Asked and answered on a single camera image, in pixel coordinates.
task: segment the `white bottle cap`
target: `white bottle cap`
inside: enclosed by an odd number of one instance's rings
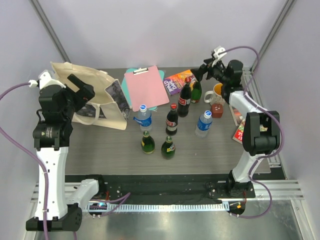
[[[206,119],[209,119],[209,118],[211,117],[211,115],[212,115],[211,111],[205,111],[205,112],[204,112],[204,117],[205,117]]]
[[[140,111],[141,111],[142,113],[145,113],[145,112],[147,111],[147,106],[144,105],[144,104],[140,105]]]

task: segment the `clipboard clip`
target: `clipboard clip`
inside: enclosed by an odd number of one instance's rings
[[[147,67],[139,68],[139,69],[133,71],[133,75],[144,74],[144,73],[147,73],[148,71],[149,70]]]

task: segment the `red bottle cap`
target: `red bottle cap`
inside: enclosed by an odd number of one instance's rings
[[[171,104],[171,108],[172,108],[172,109],[177,109],[177,104],[176,104],[176,103],[172,103],[172,104]]]
[[[187,76],[185,79],[184,79],[184,82],[186,83],[186,84],[189,84],[189,83],[191,83],[191,81],[192,81],[192,76]]]

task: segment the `mug handle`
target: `mug handle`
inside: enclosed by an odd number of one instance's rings
[[[208,95],[214,95],[214,91],[207,91],[207,92],[205,92],[205,94],[204,94],[204,98],[203,98],[203,101],[205,102],[205,103],[210,103],[212,100],[213,100],[213,98],[212,98],[212,96],[209,98],[209,99],[206,99],[206,97],[208,96]]]
[[[95,116],[94,119],[92,119],[91,121],[83,121],[81,119],[81,116],[78,116],[76,113],[74,113],[73,117],[81,124],[83,125],[92,125],[94,124],[96,121],[98,121],[99,119],[99,115],[100,115],[100,106],[96,105],[94,103],[91,103],[91,105],[95,108]]]

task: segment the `printed picture on bag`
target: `printed picture on bag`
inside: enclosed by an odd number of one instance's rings
[[[122,91],[121,85],[118,80],[114,81],[110,86],[108,86],[105,91],[110,94],[113,100],[118,105],[121,113],[123,114],[125,120],[127,121],[130,113],[130,106],[127,99]]]
[[[92,106],[90,104],[86,104],[83,108],[81,108],[79,111],[77,111],[76,114],[83,116],[83,117],[94,118],[96,116],[96,109],[94,106]],[[100,107],[99,118],[100,119],[107,119],[106,116],[104,115],[104,112],[102,111],[101,107]]]

